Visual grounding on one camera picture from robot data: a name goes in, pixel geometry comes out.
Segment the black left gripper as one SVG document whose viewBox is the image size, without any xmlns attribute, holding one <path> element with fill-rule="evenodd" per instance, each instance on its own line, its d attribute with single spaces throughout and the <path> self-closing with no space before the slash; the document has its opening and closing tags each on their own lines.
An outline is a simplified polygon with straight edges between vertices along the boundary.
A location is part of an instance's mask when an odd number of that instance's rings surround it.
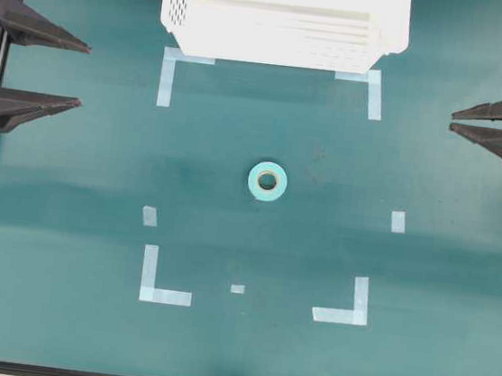
<svg viewBox="0 0 502 376">
<path fill-rule="evenodd" d="M 0 0 L 0 133 L 20 124 L 81 106 L 77 98 L 1 88 L 12 42 L 90 53 L 91 48 L 22 0 Z"/>
</svg>

